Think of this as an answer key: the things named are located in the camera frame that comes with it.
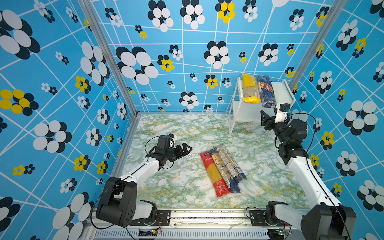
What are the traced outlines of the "dark blue clear spaghetti bag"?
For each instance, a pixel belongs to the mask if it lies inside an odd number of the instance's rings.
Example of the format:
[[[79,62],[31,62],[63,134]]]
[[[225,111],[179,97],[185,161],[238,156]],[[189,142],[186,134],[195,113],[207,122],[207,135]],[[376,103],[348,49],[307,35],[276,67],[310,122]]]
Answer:
[[[210,152],[230,192],[233,194],[241,193],[239,187],[239,182],[241,180],[240,175],[237,173],[229,160],[224,156],[224,153],[218,152],[215,149],[211,149]]]

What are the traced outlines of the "blue Barilla spaghetti bag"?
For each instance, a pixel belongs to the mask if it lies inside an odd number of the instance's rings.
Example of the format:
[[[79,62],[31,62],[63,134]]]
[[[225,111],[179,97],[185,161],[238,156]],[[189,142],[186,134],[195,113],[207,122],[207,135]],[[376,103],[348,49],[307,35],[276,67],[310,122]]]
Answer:
[[[273,109],[276,106],[276,98],[270,77],[258,76],[258,88],[262,106]]]

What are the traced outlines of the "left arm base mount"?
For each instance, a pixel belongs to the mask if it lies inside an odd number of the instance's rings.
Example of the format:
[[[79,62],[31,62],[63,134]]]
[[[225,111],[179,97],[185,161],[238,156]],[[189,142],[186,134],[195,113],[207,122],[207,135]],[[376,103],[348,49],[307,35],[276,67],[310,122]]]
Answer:
[[[137,219],[130,223],[130,226],[140,227],[168,227],[171,220],[171,210],[157,210],[156,215],[149,219]]]

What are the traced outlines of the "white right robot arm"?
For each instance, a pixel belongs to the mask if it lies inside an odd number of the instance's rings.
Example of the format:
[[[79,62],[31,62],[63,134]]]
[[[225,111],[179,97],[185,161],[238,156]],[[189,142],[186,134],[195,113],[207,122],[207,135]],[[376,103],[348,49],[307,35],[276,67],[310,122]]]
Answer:
[[[293,172],[304,190],[310,210],[295,210],[287,203],[268,202],[265,210],[266,222],[277,225],[285,222],[301,231],[306,240],[349,240],[357,215],[351,207],[344,206],[327,188],[316,173],[302,142],[307,137],[307,123],[292,119],[287,110],[290,104],[280,104],[270,116],[261,111],[261,125],[272,130],[278,145],[279,156]]]

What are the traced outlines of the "aluminium corner post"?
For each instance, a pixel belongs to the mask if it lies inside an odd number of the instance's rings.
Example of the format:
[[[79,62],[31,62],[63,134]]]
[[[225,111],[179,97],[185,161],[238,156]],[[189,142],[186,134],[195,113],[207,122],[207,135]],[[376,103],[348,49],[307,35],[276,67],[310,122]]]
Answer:
[[[132,100],[130,93],[128,91],[128,87],[123,79],[123,76],[118,68],[118,65],[114,59],[112,50],[110,49],[107,39],[105,37],[105,34],[102,30],[102,26],[100,25],[96,12],[93,10],[93,6],[91,4],[91,1],[86,0],[80,0],[79,4],[82,8],[82,11],[84,12],[88,22],[91,24],[91,27],[93,28],[93,33],[95,35],[95,38],[102,49],[102,53],[104,54],[106,61],[109,65],[109,68],[114,75],[117,85],[120,88],[122,95],[124,99],[127,102],[127,105],[132,113],[132,115],[137,117],[138,111],[135,107],[134,101]]]
[[[339,17],[341,11],[343,10],[347,2],[348,2],[347,0],[334,1],[332,6],[330,7],[330,11],[328,13],[327,18],[325,19],[323,24],[319,27],[319,30],[317,31],[315,37],[313,38],[311,44],[309,45],[309,48],[307,49],[302,60],[300,61],[293,78],[291,78],[289,83],[285,81],[285,86],[287,87],[288,93],[290,94],[290,97],[292,100],[291,107],[296,101],[295,96],[292,93],[293,89],[299,83],[301,77],[305,73],[315,53],[317,52],[318,47],[323,43],[323,41],[327,37],[329,31],[333,27],[335,21]]]

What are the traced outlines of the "red spaghetti bag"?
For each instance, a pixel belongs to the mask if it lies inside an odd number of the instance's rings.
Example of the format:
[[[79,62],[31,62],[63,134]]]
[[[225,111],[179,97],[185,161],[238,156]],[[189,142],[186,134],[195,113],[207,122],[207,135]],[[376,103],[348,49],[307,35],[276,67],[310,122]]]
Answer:
[[[224,195],[229,194],[230,190],[227,184],[225,183],[224,179],[222,178],[222,175],[219,172],[211,153],[203,152],[200,153],[200,156],[202,158],[208,176],[213,184],[217,197],[220,198]]]

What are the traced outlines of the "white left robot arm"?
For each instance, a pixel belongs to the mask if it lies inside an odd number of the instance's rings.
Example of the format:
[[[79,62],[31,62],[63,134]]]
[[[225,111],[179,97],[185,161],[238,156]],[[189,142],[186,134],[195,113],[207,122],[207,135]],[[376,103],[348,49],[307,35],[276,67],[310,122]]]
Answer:
[[[139,187],[156,174],[167,162],[187,156],[192,147],[183,143],[174,147],[153,147],[143,162],[132,173],[107,180],[103,193],[98,198],[95,217],[119,227],[127,227],[134,221],[153,224],[156,221],[157,205],[150,201],[138,200]]]

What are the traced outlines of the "left aluminium corner post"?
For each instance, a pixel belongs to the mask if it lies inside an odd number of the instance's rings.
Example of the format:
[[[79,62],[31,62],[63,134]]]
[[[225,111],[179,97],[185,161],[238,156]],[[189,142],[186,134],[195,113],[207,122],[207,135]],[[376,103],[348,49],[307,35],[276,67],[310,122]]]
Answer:
[[[117,85],[120,88],[122,95],[124,99],[127,102],[127,105],[132,113],[132,115],[137,117],[138,111],[135,107],[134,101],[132,100],[130,93],[128,91],[128,87],[123,79],[123,76],[118,68],[118,65],[114,59],[112,50],[110,49],[107,39],[105,37],[105,34],[102,30],[102,26],[100,25],[96,12],[93,10],[93,6],[91,4],[91,1],[86,0],[80,0],[79,4],[82,8],[82,11],[84,12],[88,22],[91,24],[91,27],[93,28],[93,33],[95,35],[95,38],[102,49],[102,53],[104,54],[106,61],[109,65],[109,68],[114,75]]]

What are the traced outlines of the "right aluminium corner post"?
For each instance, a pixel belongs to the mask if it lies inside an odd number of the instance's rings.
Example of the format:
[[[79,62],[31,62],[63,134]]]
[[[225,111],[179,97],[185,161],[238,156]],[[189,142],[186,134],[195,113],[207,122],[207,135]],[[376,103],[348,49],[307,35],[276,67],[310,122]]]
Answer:
[[[293,89],[299,83],[301,77],[305,73],[315,53],[317,52],[318,47],[323,43],[323,41],[327,37],[329,31],[333,27],[335,21],[339,17],[341,11],[343,10],[347,2],[348,2],[347,0],[334,1],[332,6],[330,7],[330,11],[328,13],[327,18],[325,19],[323,24],[319,27],[319,30],[317,31],[315,37],[313,38],[311,44],[309,45],[309,48],[307,49],[302,60],[300,61],[293,78],[291,78],[289,83],[285,81],[285,86],[287,87],[288,93],[290,94],[290,97],[292,100],[291,107],[296,101],[295,96],[292,93]]]

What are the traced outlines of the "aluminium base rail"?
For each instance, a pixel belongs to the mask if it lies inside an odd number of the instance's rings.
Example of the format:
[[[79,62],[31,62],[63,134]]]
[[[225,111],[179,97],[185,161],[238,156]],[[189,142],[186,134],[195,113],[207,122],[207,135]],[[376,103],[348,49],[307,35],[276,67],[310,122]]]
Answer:
[[[82,240],[303,240],[296,227],[252,227],[251,209],[170,209],[168,227],[126,228],[95,219],[87,224]]]

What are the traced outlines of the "white two-tier shelf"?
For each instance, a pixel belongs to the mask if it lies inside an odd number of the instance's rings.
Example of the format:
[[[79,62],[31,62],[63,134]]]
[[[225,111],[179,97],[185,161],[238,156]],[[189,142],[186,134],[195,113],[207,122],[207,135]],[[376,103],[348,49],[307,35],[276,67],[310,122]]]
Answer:
[[[296,99],[286,80],[283,80],[281,83],[272,82],[272,86],[278,104],[288,103],[291,104],[291,107],[294,105]],[[275,115],[273,109],[264,108],[261,103],[244,102],[243,81],[238,77],[228,113],[229,134],[232,134],[236,122],[261,123],[261,110],[265,111],[268,115]]]

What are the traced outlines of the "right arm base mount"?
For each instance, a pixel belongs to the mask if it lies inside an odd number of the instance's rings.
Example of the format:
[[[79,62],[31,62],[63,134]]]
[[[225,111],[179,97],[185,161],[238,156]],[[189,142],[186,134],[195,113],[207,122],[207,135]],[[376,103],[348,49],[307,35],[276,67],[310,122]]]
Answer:
[[[278,229],[289,228],[291,225],[283,221],[275,224],[269,224],[265,217],[264,210],[248,209],[246,211],[247,218],[251,221],[252,227],[273,227]]]

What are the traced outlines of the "clear striped spaghetti bag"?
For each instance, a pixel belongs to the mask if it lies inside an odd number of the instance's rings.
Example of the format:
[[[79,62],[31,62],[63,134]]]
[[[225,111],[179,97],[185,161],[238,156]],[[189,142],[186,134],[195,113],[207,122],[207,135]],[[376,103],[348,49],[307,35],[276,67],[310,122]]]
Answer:
[[[231,175],[237,182],[241,180],[246,180],[247,177],[245,173],[242,171],[238,163],[235,161],[233,156],[230,154],[229,150],[225,147],[224,144],[220,144],[215,147],[215,150],[218,152],[219,156],[227,166]]]

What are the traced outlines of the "yellow spaghetti bag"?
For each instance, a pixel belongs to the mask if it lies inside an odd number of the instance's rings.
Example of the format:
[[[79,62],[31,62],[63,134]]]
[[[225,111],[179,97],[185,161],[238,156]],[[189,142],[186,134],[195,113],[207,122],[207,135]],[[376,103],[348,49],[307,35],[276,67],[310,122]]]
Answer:
[[[255,76],[243,74],[243,101],[245,103],[259,104],[259,89]]]

